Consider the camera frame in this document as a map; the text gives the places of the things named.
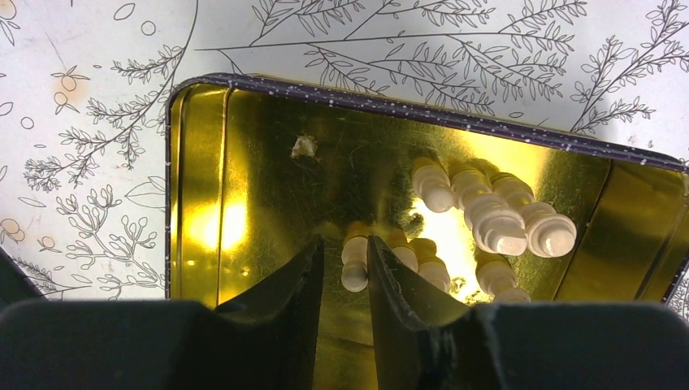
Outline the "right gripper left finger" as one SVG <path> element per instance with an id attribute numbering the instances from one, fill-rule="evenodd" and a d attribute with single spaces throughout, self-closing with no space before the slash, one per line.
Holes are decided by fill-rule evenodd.
<path id="1" fill-rule="evenodd" d="M 197 301 L 24 301 L 1 314 L 4 389 L 309 389 L 324 249 L 214 309 Z"/>

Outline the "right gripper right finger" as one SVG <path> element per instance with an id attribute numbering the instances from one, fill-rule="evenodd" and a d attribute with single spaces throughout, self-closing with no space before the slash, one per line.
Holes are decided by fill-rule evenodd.
<path id="1" fill-rule="evenodd" d="M 688 326 L 663 305 L 467 306 L 368 240 L 381 389 L 685 389 Z"/>

